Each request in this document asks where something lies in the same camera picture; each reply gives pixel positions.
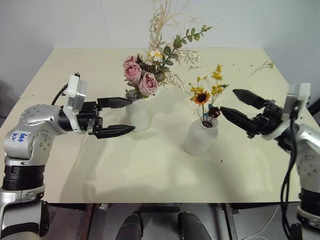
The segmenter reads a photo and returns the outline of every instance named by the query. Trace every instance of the handwritten label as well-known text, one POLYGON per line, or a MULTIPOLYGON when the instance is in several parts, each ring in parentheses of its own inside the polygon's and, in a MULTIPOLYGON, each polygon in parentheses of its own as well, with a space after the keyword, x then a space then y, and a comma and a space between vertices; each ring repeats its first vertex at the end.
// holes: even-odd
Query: handwritten label
POLYGON ((30 133, 31 132, 29 132, 29 131, 16 130, 12 133, 11 140, 15 144, 22 144, 22 143, 26 142, 30 133))

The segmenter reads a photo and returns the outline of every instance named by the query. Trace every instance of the black cable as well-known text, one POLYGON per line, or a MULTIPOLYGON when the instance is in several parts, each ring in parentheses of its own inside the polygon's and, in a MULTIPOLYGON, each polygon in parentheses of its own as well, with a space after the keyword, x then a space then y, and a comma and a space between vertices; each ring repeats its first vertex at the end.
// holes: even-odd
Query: black cable
POLYGON ((281 196, 280 196, 281 210, 282 210, 282 227, 288 239, 290 237, 290 225, 289 225, 286 214, 287 214, 288 202, 289 202, 290 174, 297 159, 297 141, 296 141, 296 131, 295 131, 296 118, 297 117, 295 114, 291 114, 290 116, 290 140, 292 142, 291 156, 290 156, 288 170, 285 174, 283 184, 281 187, 281 196))
POLYGON ((56 96, 54 97, 51 105, 55 105, 56 101, 58 100, 58 98, 60 97, 60 95, 67 89, 68 84, 64 85, 63 88, 61 88, 61 90, 56 94, 56 96))

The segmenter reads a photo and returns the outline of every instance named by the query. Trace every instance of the white tabletop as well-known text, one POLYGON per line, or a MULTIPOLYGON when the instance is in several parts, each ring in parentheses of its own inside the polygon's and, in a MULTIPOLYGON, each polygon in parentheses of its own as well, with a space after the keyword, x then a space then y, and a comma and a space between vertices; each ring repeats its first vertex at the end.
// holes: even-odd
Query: white tabletop
MULTIPOLYGON (((87 101, 122 97, 122 61, 141 49, 55 49, 0 129, 2 140, 29 106, 50 104, 69 75, 80 72, 88 82, 87 101)), ((240 102, 232 89, 248 89, 282 106, 288 84, 277 70, 267 68, 250 76, 270 60, 261 49, 204 48, 200 68, 176 71, 186 83, 217 63, 224 65, 230 84, 218 104, 253 117, 258 110, 240 102)), ((144 132, 117 138, 68 133, 57 136, 45 168, 44 199, 51 203, 217 203, 278 202, 289 155, 275 141, 248 139, 245 131, 220 116, 218 138, 210 151, 194 157, 183 149, 190 124, 197 119, 189 95, 168 87, 147 99, 152 115, 144 132)), ((104 125, 123 123, 125 110, 102 112, 104 125)), ((300 123, 319 129, 304 109, 300 123)), ((0 165, 3 174, 4 164, 0 165)), ((299 178, 293 172, 290 200, 298 201, 299 178)))

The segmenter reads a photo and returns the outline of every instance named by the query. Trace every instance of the debris on table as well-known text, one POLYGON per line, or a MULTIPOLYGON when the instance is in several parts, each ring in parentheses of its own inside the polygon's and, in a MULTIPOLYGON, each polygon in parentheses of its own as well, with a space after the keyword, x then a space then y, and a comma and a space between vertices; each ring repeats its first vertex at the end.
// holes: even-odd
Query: debris on table
POLYGON ((256 70, 254 70, 252 73, 251 73, 251 76, 253 74, 255 74, 257 71, 259 70, 262 70, 262 69, 273 69, 275 66, 275 62, 274 61, 265 61, 264 64, 262 64, 259 68, 257 68, 256 70))

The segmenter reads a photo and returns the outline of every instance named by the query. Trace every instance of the white cable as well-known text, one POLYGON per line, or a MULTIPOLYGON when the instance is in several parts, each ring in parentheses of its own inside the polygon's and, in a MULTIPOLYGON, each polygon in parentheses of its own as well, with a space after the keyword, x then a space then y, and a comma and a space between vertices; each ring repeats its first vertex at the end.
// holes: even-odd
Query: white cable
POLYGON ((266 238, 264 236, 251 236, 250 238, 260 238, 260 239, 264 239, 264 240, 269 240, 268 238, 266 238))
POLYGON ((273 213, 272 217, 270 218, 269 222, 265 225, 265 227, 264 227, 261 231, 255 233, 255 234, 253 234, 253 235, 251 235, 251 236, 247 236, 246 238, 243 238, 242 240, 247 240, 247 239, 250 239, 250 238, 257 238, 257 237, 268 240, 267 238, 265 238, 265 237, 263 237, 263 236, 257 236, 257 235, 259 235, 260 233, 262 233, 262 232, 269 226, 269 224, 270 224, 271 221, 274 219, 274 217, 275 217, 275 215, 276 215, 276 213, 277 213, 277 211, 278 211, 279 208, 280 208, 280 205, 276 208, 276 210, 274 211, 274 213, 273 213))

